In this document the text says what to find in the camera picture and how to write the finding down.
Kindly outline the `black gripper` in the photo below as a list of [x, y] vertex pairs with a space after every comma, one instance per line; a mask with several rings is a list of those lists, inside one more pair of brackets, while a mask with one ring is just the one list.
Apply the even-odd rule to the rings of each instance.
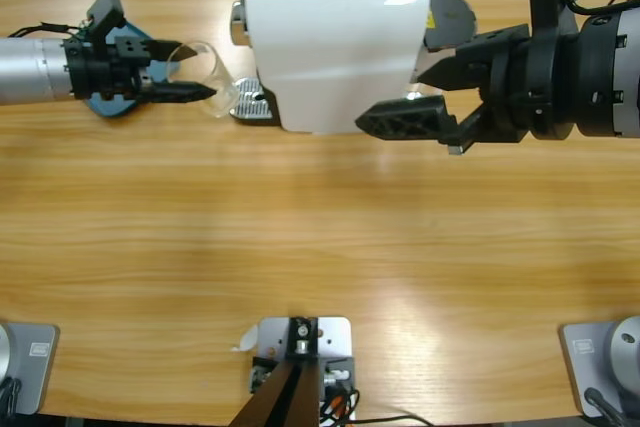
[[75, 35], [64, 39], [66, 70], [71, 92], [86, 100], [97, 94], [103, 100], [121, 96], [139, 103], [191, 103], [217, 94], [215, 88], [197, 82], [153, 82], [151, 61], [181, 62], [198, 52], [178, 41], [133, 35], [107, 35], [89, 39]]
[[559, 28], [524, 25], [475, 36], [455, 49], [424, 51], [417, 82], [444, 91], [479, 89], [482, 103], [461, 122], [442, 95], [376, 103], [355, 125], [385, 141], [436, 141], [450, 155], [474, 143], [518, 143], [532, 134], [563, 140], [565, 122], [555, 107], [554, 68]]

